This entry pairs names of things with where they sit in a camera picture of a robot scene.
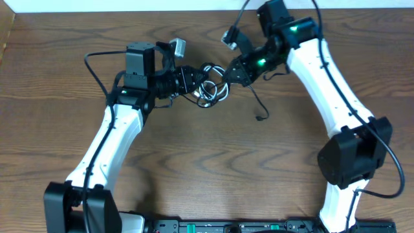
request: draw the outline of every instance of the wire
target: wire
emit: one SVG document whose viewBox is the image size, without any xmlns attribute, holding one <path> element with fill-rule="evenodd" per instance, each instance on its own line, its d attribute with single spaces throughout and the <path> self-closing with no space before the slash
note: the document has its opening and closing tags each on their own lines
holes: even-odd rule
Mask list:
<svg viewBox="0 0 414 233">
<path fill-rule="evenodd" d="M 318 23 L 319 23 L 319 36 L 318 36 L 318 48 L 319 48 L 319 54 L 320 54 L 320 59 L 322 62 L 322 66 L 325 69 L 325 72 L 327 73 L 327 76 L 329 77 L 329 79 L 331 80 L 332 84 L 334 85 L 336 91 L 338 92 L 338 94 L 341 96 L 343 102 L 345 102 L 346 106 L 349 108 L 349 110 L 351 111 L 351 114 L 355 116 L 355 118 L 361 122 L 361 124 L 368 129 L 368 131 L 377 139 L 377 141 L 379 143 L 381 143 L 381 145 L 383 145 L 383 147 L 388 151 L 389 155 L 391 156 L 391 158 L 393 159 L 393 162 L 395 163 L 395 166 L 397 167 L 398 170 L 398 174 L 400 176 L 400 187 L 397 190 L 397 192 L 395 192 L 394 194 L 391 195 L 385 195 L 385 194 L 379 194 L 376 192 L 372 192 L 369 190 L 364 190 L 364 189 L 360 189 L 357 188 L 354 191 L 354 196 L 353 196 L 353 200 L 351 202 L 351 206 L 349 208 L 349 213 L 348 213 L 348 217 L 347 217 L 347 222 L 346 222 L 346 231 L 348 232 L 348 226 L 349 226 L 349 220 L 351 218 L 351 213 L 353 210 L 353 206 L 354 203 L 356 201 L 356 196 L 358 195 L 358 192 L 362 192 L 365 194 L 369 194 L 375 197 L 379 197 L 379 198 L 384 198 L 384 199 L 392 199 L 392 198 L 396 198 L 399 195 L 401 195 L 401 193 L 404 191 L 404 186 L 405 186 L 405 177 L 404 177 L 404 172 L 402 170 L 401 167 L 401 163 L 400 161 L 398 161 L 397 156 L 394 154 L 394 151 L 381 139 L 381 137 L 376 133 L 375 130 L 373 130 L 360 116 L 359 114 L 355 111 L 355 109 L 352 107 L 352 105 L 348 102 L 348 100 L 346 99 L 345 95 L 342 93 L 341 89 L 338 87 L 338 84 L 335 82 L 334 78 L 332 77 L 331 72 L 328 69 L 328 64 L 325 62 L 325 58 L 323 56 L 323 51 L 322 51 L 322 39 L 323 39 L 323 24 L 322 24 L 322 17 L 321 17 L 321 12 L 320 9 L 318 8 L 318 4 L 316 3 L 315 0 L 312 0 L 315 9 L 316 9 L 316 13 L 318 15 Z"/>
<path fill-rule="evenodd" d="M 94 52 L 94 53 L 86 54 L 84 59 L 83 59 L 84 62 L 85 62 L 86 68 L 88 68 L 89 72 L 92 74 L 92 76 L 94 77 L 94 79 L 96 80 L 98 85 L 100 86 L 102 92 L 105 94 L 105 97 L 107 99 L 109 97 L 109 94 L 108 94 L 105 86 L 102 84 L 102 82 L 99 80 L 99 78 L 97 77 L 95 72 L 92 70 L 91 66 L 89 65 L 88 57 L 98 56 L 98 55 L 108 55 L 108 54 L 122 54 L 122 53 L 126 53 L 126 51 Z M 124 71 L 121 71 L 120 73 L 118 73 L 118 75 L 115 78 L 115 82 L 117 80 L 119 82 L 119 79 L 120 79 L 120 77 L 122 77 L 122 75 L 124 75 Z M 108 130 L 106 131 L 106 133 L 103 136 L 101 142 L 99 143 L 98 147 L 96 148 L 96 151 L 93 154 L 93 156 L 91 158 L 91 161 L 89 162 L 88 167 L 86 168 L 85 179 L 83 180 L 83 189 L 82 189 L 83 220 L 85 221 L 85 229 L 86 229 L 87 233 L 91 233 L 91 225 L 89 223 L 89 215 L 88 215 L 88 208 L 87 208 L 87 189 L 88 189 L 88 185 L 89 185 L 89 179 L 91 178 L 91 173 L 92 173 L 92 169 L 93 169 L 95 160 L 98 157 L 100 150 L 104 146 L 105 141 L 108 138 L 109 134 L 111 133 L 111 131 L 114 127 L 114 123 L 115 123 L 115 113 L 114 113 L 113 104 L 109 104 L 108 106 L 109 106 L 109 109 L 111 110 L 111 122 L 109 123 Z"/>
<path fill-rule="evenodd" d="M 237 19 L 234 22 L 234 27 L 236 27 L 237 24 L 239 23 L 239 21 L 241 19 L 241 16 L 243 15 L 243 12 L 245 11 L 245 8 L 246 8 L 246 6 L 247 6 L 247 4 L 248 4 L 249 1 L 250 0 L 246 0 L 245 3 L 243 4 L 243 6 L 241 7 L 240 12 L 239 12 L 239 15 L 237 16 Z"/>
<path fill-rule="evenodd" d="M 270 114 L 269 111 L 267 110 L 266 106 L 260 101 L 259 97 L 257 96 L 256 92 L 254 91 L 253 87 L 251 85 L 247 86 L 254 94 L 254 97 L 256 97 L 256 100 L 259 102 L 259 104 L 261 105 L 261 107 L 266 111 L 266 117 L 262 117 L 262 116 L 256 116 L 256 120 L 257 121 L 262 121 L 262 120 L 266 120 L 269 118 Z"/>
<path fill-rule="evenodd" d="M 205 72 L 210 72 L 211 70 L 215 71 L 219 76 L 223 77 L 224 73 L 226 72 L 221 66 L 216 65 L 214 63 L 205 63 L 201 66 L 201 69 Z M 209 93 L 206 90 L 207 85 L 212 85 L 211 89 L 214 89 L 214 93 Z M 211 107 L 211 104 L 216 104 L 219 101 L 223 101 L 228 97 L 230 92 L 229 84 L 228 83 L 214 83 L 211 80 L 204 81 L 198 91 L 194 91 L 192 95 L 197 98 L 197 103 L 200 105 L 200 101 L 204 100 L 206 103 L 201 104 L 204 107 Z"/>
<path fill-rule="evenodd" d="M 274 73 L 274 74 L 272 74 L 272 76 L 270 76 L 269 78 L 266 78 L 266 74 L 264 74 L 264 75 L 263 75 L 263 80 L 264 80 L 264 81 L 269 81 L 269 80 L 271 80 L 273 77 L 275 77 L 275 76 L 279 76 L 279 75 L 286 75 L 286 74 L 284 74 L 284 73 Z"/>
<path fill-rule="evenodd" d="M 213 89 L 213 88 L 215 88 L 215 87 L 218 87 L 219 85 L 224 85 L 224 83 L 223 82 L 221 82 L 221 83 L 216 83 L 215 85 L 213 85 L 212 87 L 209 87 L 206 91 L 210 91 L 211 89 Z M 199 96 L 198 98 L 197 98 L 197 100 L 196 101 L 194 101 L 194 100 L 192 100 L 192 99 L 190 99 L 190 98 L 188 98 L 186 95 L 184 95 L 184 94 L 182 94 L 181 95 L 182 97 L 184 97 L 185 99 L 187 99 L 188 101 L 190 101 L 191 103 L 193 103 L 193 104 L 195 104 L 195 105 L 197 105 L 197 106 L 199 106 L 199 107 L 201 107 L 201 108 L 210 108 L 210 107 L 213 107 L 216 103 L 218 103 L 219 101 L 218 101 L 218 99 L 215 99 L 215 100 L 213 100 L 213 101 L 208 101 L 208 100 L 205 100 L 206 101 L 206 103 L 208 104 L 208 105 L 206 105 L 206 104 L 202 104 L 201 103 L 201 100 L 202 100 L 202 96 Z"/>
<path fill-rule="evenodd" d="M 174 101 L 175 96 L 170 96 L 168 98 L 169 98 L 169 104 L 166 104 L 166 105 L 163 105 L 163 106 L 155 106 L 154 108 L 162 109 L 162 108 L 171 108 L 171 107 L 173 107 L 173 101 Z"/>
</svg>

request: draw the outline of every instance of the black cable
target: black cable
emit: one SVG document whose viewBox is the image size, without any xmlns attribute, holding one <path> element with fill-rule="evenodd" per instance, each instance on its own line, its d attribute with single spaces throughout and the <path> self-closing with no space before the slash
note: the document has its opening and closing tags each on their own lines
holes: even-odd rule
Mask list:
<svg viewBox="0 0 414 233">
<path fill-rule="evenodd" d="M 102 92 L 105 94 L 105 97 L 108 98 L 109 94 L 105 88 L 105 86 L 102 84 L 102 82 L 99 80 L 95 72 L 92 70 L 91 66 L 88 63 L 88 57 L 90 56 L 97 56 L 97 55 L 108 55 L 108 54 L 121 54 L 126 53 L 126 51 L 112 51 L 112 52 L 94 52 L 90 54 L 86 54 L 84 57 L 84 62 L 86 67 L 88 68 L 89 72 L 92 74 L 98 85 L 100 86 Z M 118 77 L 122 77 L 124 75 L 124 72 L 118 73 L 118 75 L 115 78 L 115 82 L 118 80 Z M 105 135 L 103 136 L 101 142 L 99 143 L 98 147 L 96 148 L 95 153 L 93 154 L 91 161 L 89 162 L 88 167 L 86 168 L 85 172 L 85 179 L 83 180 L 83 188 L 82 188 L 82 206 L 83 206 L 83 220 L 85 221 L 85 229 L 86 233 L 91 233 L 91 225 L 89 224 L 89 215 L 88 215 L 88 208 L 87 208 L 87 189 L 89 185 L 89 179 L 91 178 L 91 172 L 92 168 L 94 166 L 95 160 L 99 155 L 100 150 L 102 149 L 102 146 L 104 146 L 106 139 L 108 138 L 109 134 L 111 133 L 112 128 L 114 127 L 115 123 L 115 113 L 114 113 L 114 107 L 112 104 L 109 104 L 109 109 L 111 110 L 111 122 L 109 123 L 108 130 L 106 131 Z"/>
<path fill-rule="evenodd" d="M 266 78 L 266 74 L 264 74 L 264 75 L 263 75 L 263 80 L 264 80 L 264 81 L 269 81 L 269 80 L 271 80 L 273 77 L 275 77 L 275 76 L 279 76 L 279 75 L 286 75 L 286 74 L 284 74 L 284 73 L 274 73 L 274 74 L 272 74 L 272 76 L 271 76 L 271 77 L 269 77 L 269 78 Z"/>
<path fill-rule="evenodd" d="M 99 78 L 97 77 L 97 75 L 95 74 L 95 72 L 92 70 L 91 66 L 88 63 L 88 57 L 90 56 L 98 56 L 98 55 L 109 55 L 109 54 L 122 54 L 122 53 L 126 53 L 126 51 L 111 51 L 111 52 L 94 52 L 94 53 L 90 53 L 90 54 L 85 54 L 85 57 L 83 58 L 86 68 L 88 68 L 89 72 L 91 73 L 91 75 L 93 76 L 93 78 L 95 79 L 95 81 L 98 83 L 98 85 L 100 86 L 100 88 L 102 89 L 103 93 L 105 94 L 105 96 L 108 95 L 108 92 L 106 91 L 106 88 L 104 87 L 104 85 L 102 84 L 102 82 L 99 80 Z"/>
<path fill-rule="evenodd" d="M 289 69 L 289 66 L 287 64 L 285 64 L 285 69 L 286 69 L 286 73 L 279 73 L 279 72 L 277 72 L 277 73 L 274 73 L 270 78 L 266 78 L 266 74 L 267 74 L 267 72 L 266 72 L 263 75 L 263 80 L 264 81 L 269 81 L 269 80 L 271 80 L 275 76 L 288 75 L 288 74 L 290 74 L 290 69 Z"/>
<path fill-rule="evenodd" d="M 239 23 L 239 21 L 241 19 L 241 16 L 243 15 L 243 12 L 245 11 L 245 8 L 246 8 L 246 6 L 247 6 L 247 4 L 248 4 L 249 1 L 250 0 L 246 0 L 245 3 L 243 4 L 243 6 L 241 7 L 240 12 L 239 12 L 239 15 L 237 16 L 237 19 L 234 22 L 234 27 L 236 27 L 237 24 Z"/>
<path fill-rule="evenodd" d="M 352 115 L 354 115 L 355 116 L 355 118 L 359 121 L 359 122 L 361 122 L 361 124 L 365 127 L 365 128 L 367 128 L 368 129 L 368 131 L 377 139 L 377 141 L 379 141 L 379 143 L 381 143 L 381 145 L 383 145 L 383 147 L 385 147 L 385 149 L 388 151 L 388 153 L 389 153 L 389 155 L 391 156 L 391 158 L 393 159 L 393 162 L 395 163 L 395 166 L 397 167 L 397 170 L 398 170 L 398 174 L 399 174 L 399 176 L 400 176 L 400 187 L 399 187 L 399 189 L 398 189 L 398 191 L 397 192 L 395 192 L 394 194 L 391 194 L 391 195 L 385 195 L 385 194 L 379 194 L 379 193 L 376 193 L 376 192 L 372 192 L 372 191 L 369 191 L 369 190 L 364 190 L 364 189 L 359 189 L 359 188 L 357 188 L 355 191 L 354 191 L 354 197 L 353 197 L 353 200 L 352 200 L 352 203 L 351 203 L 351 206 L 350 206 L 350 209 L 349 209 L 349 215 L 348 215 L 348 218 L 347 218 L 347 223 L 346 223 L 346 225 L 347 225 L 347 227 L 348 227 L 348 225 L 349 225 L 349 219 L 350 219 L 350 217 L 351 217 L 351 212 L 352 212 L 352 209 L 353 209 L 353 205 L 354 205 L 354 203 L 355 203 L 355 200 L 356 200 L 356 196 L 358 195 L 357 193 L 358 192 L 362 192 L 362 193 L 365 193 L 365 194 L 369 194 L 369 195 L 372 195 L 372 196 L 375 196 L 375 197 L 379 197 L 379 198 L 384 198 L 384 199 L 392 199 L 392 198 L 396 198 L 396 197 L 398 197 L 399 195 L 401 195 L 401 193 L 404 191 L 404 186 L 405 186 L 405 177 L 404 177 L 404 172 L 403 172 L 403 170 L 402 170 L 402 167 L 401 167 L 401 163 L 398 161 L 398 158 L 397 158 L 397 156 L 394 154 L 394 152 L 393 152 L 393 150 L 381 139 L 381 137 L 376 133 L 376 131 L 375 130 L 373 130 L 360 116 L 359 116 L 359 114 L 355 111 L 355 109 L 352 107 L 352 105 L 348 102 L 348 100 L 346 99 L 346 97 L 345 97 L 345 95 L 342 93 L 342 91 L 341 91 L 341 89 L 338 87 L 338 84 L 335 82 L 335 80 L 334 80 L 334 78 L 332 77 L 332 74 L 331 74 L 331 72 L 329 71 L 329 69 L 328 69 L 328 64 L 325 62 L 325 58 L 324 58 L 324 56 L 323 56 L 323 51 L 322 51 L 322 39 L 323 39 L 323 25 L 322 25 L 322 17 L 321 17 L 321 12 L 320 12 L 320 10 L 319 10 L 319 7 L 318 7 L 318 4 L 316 3 L 316 1 L 315 0 L 312 0 L 312 2 L 313 2 L 313 4 L 314 4 L 314 6 L 315 6 L 315 9 L 316 9 L 316 13 L 317 13 L 317 15 L 318 15 L 318 23 L 319 23 L 319 36 L 318 36 L 318 48 L 319 48 L 319 54 L 320 54 L 320 59 L 321 59 L 321 62 L 322 62 L 322 66 L 323 66 L 323 68 L 325 69 L 325 72 L 327 73 L 327 76 L 329 77 L 329 79 L 330 79 L 330 81 L 332 82 L 332 84 L 334 85 L 334 87 L 335 87 L 335 89 L 336 89 L 336 91 L 338 92 L 338 94 L 341 96 L 341 98 L 342 98 L 342 100 L 343 100 L 343 102 L 346 104 L 346 106 L 349 108 L 349 110 L 350 110 L 350 112 L 351 112 L 351 114 Z"/>
<path fill-rule="evenodd" d="M 256 97 L 256 100 L 259 102 L 259 104 L 261 105 L 261 107 L 266 111 L 266 117 L 262 117 L 262 116 L 256 116 L 256 120 L 257 121 L 262 121 L 262 120 L 266 120 L 269 118 L 270 114 L 269 111 L 267 110 L 266 106 L 260 101 L 259 97 L 257 96 L 256 92 L 254 91 L 253 87 L 251 85 L 247 86 L 254 94 L 254 97 Z"/>
<path fill-rule="evenodd" d="M 354 191 L 354 195 L 352 196 L 352 201 L 351 201 L 351 205 L 349 207 L 349 212 L 348 212 L 348 216 L 347 216 L 347 223 L 346 223 L 346 226 L 345 226 L 345 232 L 346 233 L 348 233 L 348 231 L 349 231 L 349 220 L 351 220 L 352 210 L 354 208 L 356 197 L 358 195 L 359 195 L 359 192 Z"/>
<path fill-rule="evenodd" d="M 194 101 L 194 100 L 192 100 L 192 99 L 188 98 L 185 94 L 182 94 L 181 96 L 182 96 L 182 97 L 184 97 L 185 99 L 187 99 L 188 101 L 190 101 L 191 103 L 193 103 L 193 104 L 197 105 L 196 101 Z"/>
<path fill-rule="evenodd" d="M 112 85 L 112 91 L 114 91 L 119 84 L 119 81 L 121 80 L 121 78 L 126 74 L 126 71 L 120 71 L 116 76 L 115 76 L 115 80 L 114 80 L 114 84 Z"/>
</svg>

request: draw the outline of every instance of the white wall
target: white wall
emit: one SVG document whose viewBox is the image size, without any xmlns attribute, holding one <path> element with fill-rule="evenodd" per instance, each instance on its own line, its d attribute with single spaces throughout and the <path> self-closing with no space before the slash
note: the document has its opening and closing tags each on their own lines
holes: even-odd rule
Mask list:
<svg viewBox="0 0 414 233">
<path fill-rule="evenodd" d="M 156 10 L 239 10 L 245 0 L 5 0 L 15 13 Z M 257 9 L 266 0 L 251 0 Z M 313 8 L 311 0 L 285 0 L 287 8 Z M 320 8 L 414 8 L 414 0 L 318 0 Z"/>
</svg>

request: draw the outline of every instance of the wooden surface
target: wooden surface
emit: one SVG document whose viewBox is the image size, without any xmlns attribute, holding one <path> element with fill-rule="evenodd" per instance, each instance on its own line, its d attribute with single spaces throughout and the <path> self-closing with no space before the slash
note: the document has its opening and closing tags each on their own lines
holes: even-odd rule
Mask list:
<svg viewBox="0 0 414 233">
<path fill-rule="evenodd" d="M 0 64 L 3 58 L 3 53 L 6 49 L 8 35 L 12 29 L 13 22 L 14 12 L 3 0 L 0 0 Z"/>
<path fill-rule="evenodd" d="M 313 10 L 293 10 L 296 17 Z M 187 41 L 180 63 L 226 66 L 239 52 L 221 42 L 237 12 L 19 14 L 0 68 L 0 232 L 44 232 L 43 192 L 81 161 L 104 113 L 104 96 L 83 64 L 87 52 L 131 41 Z M 414 232 L 414 10 L 324 10 L 332 55 L 360 100 L 394 127 L 392 147 L 406 173 L 395 200 L 363 195 L 357 217 L 393 219 Z M 264 42 L 254 12 L 240 24 Z M 91 59 L 104 84 L 124 69 L 122 55 Z M 258 80 L 212 109 L 177 99 L 156 109 L 127 154 L 115 190 L 119 210 L 184 219 L 315 216 L 326 181 L 317 152 L 327 142 L 315 105 L 294 74 Z M 394 192 L 389 157 L 368 188 Z"/>
</svg>

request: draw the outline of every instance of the white robotic arm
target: white robotic arm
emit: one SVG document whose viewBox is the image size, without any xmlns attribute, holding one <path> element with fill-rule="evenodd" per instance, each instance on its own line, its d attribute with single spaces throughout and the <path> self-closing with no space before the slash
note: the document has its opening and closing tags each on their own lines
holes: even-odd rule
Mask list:
<svg viewBox="0 0 414 233">
<path fill-rule="evenodd" d="M 114 113 L 114 128 L 95 160 L 88 185 L 88 188 L 94 188 L 95 185 L 99 184 L 112 193 L 128 149 L 144 126 L 141 110 L 136 110 L 131 105 L 115 104 Z M 110 122 L 111 111 L 109 107 L 106 107 L 101 128 L 91 146 L 76 169 L 66 178 L 66 181 L 72 181 L 72 186 L 83 187 L 86 168 L 102 141 Z"/>
<path fill-rule="evenodd" d="M 372 113 L 366 109 L 349 88 L 338 68 L 333 62 L 325 40 L 322 41 L 325 61 L 329 63 L 329 70 L 335 82 L 345 97 L 350 101 L 358 114 L 368 123 Z M 353 129 L 361 123 L 349 112 L 348 107 L 334 88 L 320 60 L 318 39 L 312 39 L 300 44 L 300 48 L 291 49 L 287 65 L 295 72 L 308 90 L 310 97 L 316 104 L 328 132 L 329 138 L 341 132 L 341 128 L 348 126 Z M 352 203 L 354 191 L 363 189 L 369 180 L 357 181 L 348 188 L 341 190 L 337 185 L 327 184 L 325 204 L 320 211 L 320 219 L 329 232 L 342 232 L 345 230 L 347 215 Z M 356 198 L 353 212 L 349 220 L 349 227 L 355 224 L 355 210 L 360 195 Z"/>
</svg>

